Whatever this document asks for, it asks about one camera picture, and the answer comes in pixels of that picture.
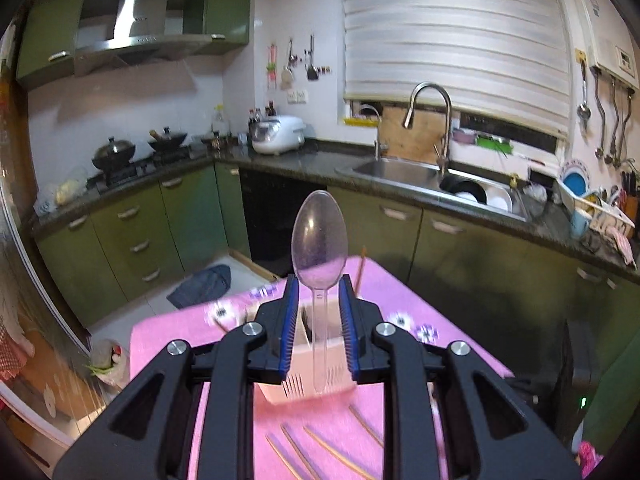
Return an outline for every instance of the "metal bolt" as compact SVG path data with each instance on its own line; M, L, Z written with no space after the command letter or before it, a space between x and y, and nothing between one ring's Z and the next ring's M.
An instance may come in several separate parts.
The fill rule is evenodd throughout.
M260 323L256 323L255 321L246 323L243 327L242 327L242 331L246 334L246 335L258 335L260 332L262 332L262 325Z
M386 337L395 334L396 327L391 323L378 323L376 325L376 332Z
M451 343L451 351L455 355L463 356L471 352L471 347L464 341L454 341L453 343Z
M166 346L166 351L171 355L184 354L187 351L187 343L185 343L182 339L176 339L175 341L171 341Z

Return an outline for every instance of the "pink tablecloth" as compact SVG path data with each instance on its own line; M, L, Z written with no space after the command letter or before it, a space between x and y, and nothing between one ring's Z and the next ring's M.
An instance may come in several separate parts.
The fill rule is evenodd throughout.
M359 258L352 256L345 267L345 272L351 275L352 282L355 281L358 262ZM282 280L277 284L278 296L284 290L284 283ZM310 297L308 290L301 286L301 300L306 301L307 297ZM502 376L511 375L508 368L372 260L367 259L365 263L360 297L376 303L385 319L389 319L396 312L402 312L413 319L415 326L422 324L433 326L438 334L436 345L445 347L452 341L460 339L467 341L496 372ZM230 301L238 310L244 310L253 301L249 292L225 298L225 300ZM192 346L220 339L223 335L222 331L206 321L207 307L206 304L193 306L175 313L153 317L136 325L130 342L132 376L142 370L173 339L185 339ZM207 393L208 388L205 387L203 395L206 396ZM304 425L315 429L326 441L373 475L378 477L382 475L382 448L366 433L348 410L348 406L354 404L369 424L382 436L383 391L380 384L358 386L343 394L279 406L269 404L258 387L255 388L254 397L254 457L257 480L292 478L265 440L265 434L270 434L289 461L297 466L303 476L308 477L304 466L280 430L282 423L288 425L293 438L317 467L322 478L328 480L360 477L318 446L303 431ZM196 478L204 408L205 403L202 399L191 452L189 478L192 480Z

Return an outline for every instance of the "dark granite countertop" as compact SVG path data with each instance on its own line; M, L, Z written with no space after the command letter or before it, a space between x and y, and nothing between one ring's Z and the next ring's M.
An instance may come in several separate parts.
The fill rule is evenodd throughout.
M336 168L357 166L370 159L371 153L370 148L324 142L308 142L302 149L280 156L259 155L247 148L236 146L228 152L207 155L197 160L177 162L169 167L160 168L150 175L103 194L99 194L96 189L89 190L71 204L63 206L47 216L34 218L29 228L33 237L41 238L85 214L120 200L124 194L134 192L154 182L204 168L214 162L227 162L239 168L288 176L325 186L343 187L415 205L426 210L445 213L454 218L470 221L559 251L566 256L577 258L587 264L640 284L640 274L635 269L625 266L617 253L600 250L598 254L594 254L580 242L572 240L569 236L568 214L562 206L549 203L539 218L531 222L523 222L476 208L443 202L437 197L417 191L355 176L345 176L335 171Z

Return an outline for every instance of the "window blind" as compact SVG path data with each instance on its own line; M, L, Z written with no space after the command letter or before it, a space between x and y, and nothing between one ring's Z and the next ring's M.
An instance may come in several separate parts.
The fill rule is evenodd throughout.
M430 81L457 110L567 135L558 0L344 0L344 13L346 99L406 101ZM420 97L441 102L429 90Z

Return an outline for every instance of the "dishwasher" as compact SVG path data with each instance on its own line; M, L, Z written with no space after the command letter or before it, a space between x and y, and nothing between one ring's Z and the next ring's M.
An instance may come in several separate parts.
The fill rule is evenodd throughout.
M242 204L252 260L285 277L293 272L291 235L305 198L326 186L240 169Z

